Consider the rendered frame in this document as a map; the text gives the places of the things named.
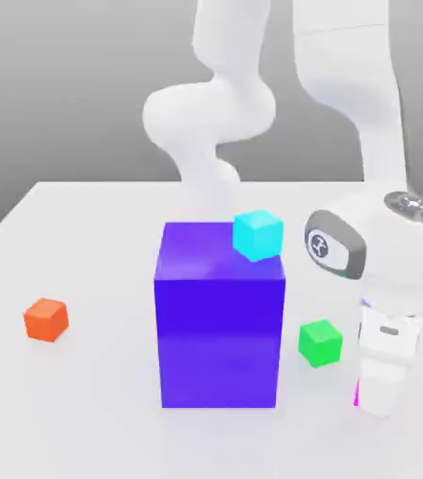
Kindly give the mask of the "small orange cube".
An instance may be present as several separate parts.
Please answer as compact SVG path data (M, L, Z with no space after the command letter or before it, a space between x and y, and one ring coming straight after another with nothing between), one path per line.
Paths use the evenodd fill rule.
M68 314L64 302L40 298L23 314L29 338L54 342L68 328Z

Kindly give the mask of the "large blue box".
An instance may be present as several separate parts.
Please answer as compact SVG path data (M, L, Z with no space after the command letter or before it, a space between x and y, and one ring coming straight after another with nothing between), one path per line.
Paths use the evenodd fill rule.
M248 260L232 246L230 223L167 222L153 290L163 407L275 407L280 257Z

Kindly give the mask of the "small cyan cube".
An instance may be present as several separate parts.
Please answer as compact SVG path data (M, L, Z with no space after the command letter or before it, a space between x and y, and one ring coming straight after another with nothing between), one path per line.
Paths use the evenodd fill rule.
M284 222L267 210L236 215L233 248L251 262L279 256L284 240Z

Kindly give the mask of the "small green cube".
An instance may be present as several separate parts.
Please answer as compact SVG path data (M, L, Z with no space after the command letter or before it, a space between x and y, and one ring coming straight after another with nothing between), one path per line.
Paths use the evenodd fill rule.
M313 368L339 362L342 346L342 333L327 319L299 328L299 352Z

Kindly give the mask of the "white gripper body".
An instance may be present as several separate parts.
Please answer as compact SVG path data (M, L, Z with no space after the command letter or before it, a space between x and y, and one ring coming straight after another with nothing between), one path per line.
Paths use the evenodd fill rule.
M421 329L421 316L390 316L362 306L358 332L360 355L409 366L416 358Z

